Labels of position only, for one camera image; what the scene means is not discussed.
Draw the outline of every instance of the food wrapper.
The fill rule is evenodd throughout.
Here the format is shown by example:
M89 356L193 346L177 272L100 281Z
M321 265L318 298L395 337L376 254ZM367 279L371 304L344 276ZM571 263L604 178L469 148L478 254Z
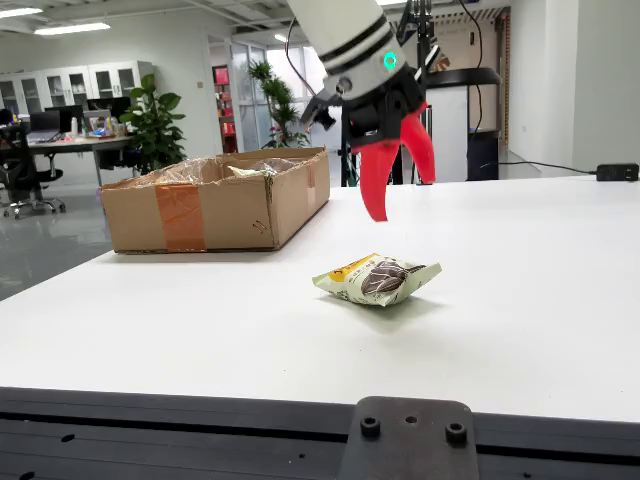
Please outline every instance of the food wrapper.
M374 253L346 267L313 278L313 284L343 300L363 305L400 303L442 271Z

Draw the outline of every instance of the white table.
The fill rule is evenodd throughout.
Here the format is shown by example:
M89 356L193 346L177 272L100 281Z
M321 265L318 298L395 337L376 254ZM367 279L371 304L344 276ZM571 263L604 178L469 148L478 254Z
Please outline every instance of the white table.
M640 184L592 178L357 189L274 253L108 253L0 303L0 386L640 421ZM365 308L311 276L372 252L441 262Z
M32 155L45 155L52 157L61 153L82 153L93 152L93 160L96 164L96 174L98 185L102 186L102 175L100 175L100 161L96 152L104 150L122 150L131 144L132 137L105 138L78 138L73 142L48 142L29 144Z

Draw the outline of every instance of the green indicator light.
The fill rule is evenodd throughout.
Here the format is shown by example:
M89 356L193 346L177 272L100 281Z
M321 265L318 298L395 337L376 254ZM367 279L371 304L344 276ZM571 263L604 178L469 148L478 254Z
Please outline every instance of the green indicator light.
M393 52L387 52L384 54L384 66L387 70L393 70L396 68L396 54Z

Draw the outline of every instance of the open cardboard box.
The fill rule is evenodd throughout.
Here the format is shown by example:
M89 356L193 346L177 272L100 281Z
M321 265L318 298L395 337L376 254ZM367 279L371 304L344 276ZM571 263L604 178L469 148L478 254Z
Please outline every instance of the open cardboard box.
M297 163L277 175L238 178L258 160ZM273 149L195 159L105 185L102 204L116 252L278 249L329 199L324 148Z

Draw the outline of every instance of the potted plant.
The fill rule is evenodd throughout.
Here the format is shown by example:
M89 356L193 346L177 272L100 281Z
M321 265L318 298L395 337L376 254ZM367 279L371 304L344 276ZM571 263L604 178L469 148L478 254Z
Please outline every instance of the potted plant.
M173 113L181 97L175 93L156 93L155 76L145 75L142 87L131 91L132 105L120 116L120 122L131 123L136 129L135 144L140 147L138 170L152 170L178 163L185 158L182 130L173 122L185 115Z
M299 118L293 106L293 93L282 79L274 75L269 62L251 63L249 75L260 84L267 100L269 115L278 125L271 128L271 139L262 148L311 145L308 135L290 130L291 124Z

